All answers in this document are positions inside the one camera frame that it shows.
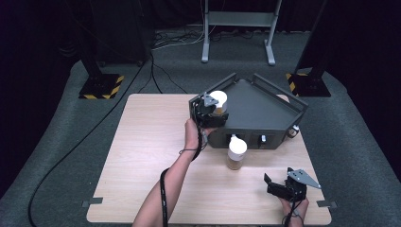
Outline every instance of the wooden table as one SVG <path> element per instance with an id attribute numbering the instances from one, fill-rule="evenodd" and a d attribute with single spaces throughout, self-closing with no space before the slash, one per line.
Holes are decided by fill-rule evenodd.
<path id="1" fill-rule="evenodd" d="M 94 194 L 103 201 L 90 205 L 89 221 L 133 222 L 161 172 L 183 148 L 188 101 L 194 96 L 129 97 Z M 304 169 L 317 181 L 300 133 L 276 150 L 248 150 L 239 170 L 225 165 L 226 156 L 227 149 L 209 146 L 201 152 L 187 172 L 169 223 L 281 224 L 281 203 L 266 192 L 264 173 L 275 183 L 284 184 L 290 166 Z M 322 191 L 309 186 L 307 197 L 310 204 L 305 224 L 329 224 L 328 209 L 316 203 L 324 200 Z"/>

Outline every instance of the white bottle lid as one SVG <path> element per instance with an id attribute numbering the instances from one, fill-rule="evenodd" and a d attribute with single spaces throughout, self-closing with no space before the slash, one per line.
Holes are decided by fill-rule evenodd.
<path id="1" fill-rule="evenodd" d="M 245 152 L 247 151 L 247 143 L 238 139 L 236 136 L 231 137 L 228 156 L 234 161 L 241 161 L 244 158 Z"/>

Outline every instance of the forearm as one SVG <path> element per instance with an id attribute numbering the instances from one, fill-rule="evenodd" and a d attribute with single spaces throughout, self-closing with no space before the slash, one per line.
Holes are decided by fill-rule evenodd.
<path id="1" fill-rule="evenodd" d="M 168 218 L 174 210 L 183 187 L 186 171 L 195 155 L 195 151 L 184 151 L 165 175 L 165 190 Z M 162 226 L 163 214 L 160 194 L 160 182 L 149 192 L 132 226 Z"/>

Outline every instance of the metal bracket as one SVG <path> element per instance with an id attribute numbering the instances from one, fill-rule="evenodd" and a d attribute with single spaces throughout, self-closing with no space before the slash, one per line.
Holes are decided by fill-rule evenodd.
<path id="1" fill-rule="evenodd" d="M 288 176 L 298 183 L 303 183 L 318 189 L 322 189 L 321 185 L 315 182 L 315 180 L 313 180 L 303 169 L 290 171 Z"/>
<path id="2" fill-rule="evenodd" d="M 88 201 L 82 202 L 82 207 L 89 207 L 91 204 L 101 204 L 103 202 L 103 198 L 90 198 Z"/>
<path id="3" fill-rule="evenodd" d="M 339 208 L 335 201 L 316 201 L 319 207 L 328 207 L 330 209 Z"/>
<path id="4" fill-rule="evenodd" d="M 205 107 L 210 107 L 210 106 L 218 104 L 218 100 L 214 99 L 213 97 L 211 97 L 207 93 L 203 94 L 203 99 L 204 99 L 204 106 Z"/>

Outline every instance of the stand leg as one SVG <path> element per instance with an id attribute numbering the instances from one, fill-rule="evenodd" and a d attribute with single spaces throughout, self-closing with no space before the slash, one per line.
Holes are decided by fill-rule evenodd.
<path id="1" fill-rule="evenodd" d="M 275 65 L 273 50 L 271 48 L 271 41 L 273 40 L 275 27 L 277 25 L 278 13 L 280 11 L 281 1 L 282 0 L 278 0 L 277 1 L 277 5 L 276 5 L 276 8 L 274 10 L 274 16 L 273 16 L 272 21 L 271 21 L 269 38 L 267 40 L 265 40 L 265 48 L 266 48 L 266 53 L 268 54 L 268 61 L 269 61 L 269 65 L 270 66 L 274 66 Z"/>
<path id="2" fill-rule="evenodd" d="M 204 40 L 203 51 L 201 53 L 201 62 L 207 63 L 209 61 L 209 0 L 204 1 Z"/>

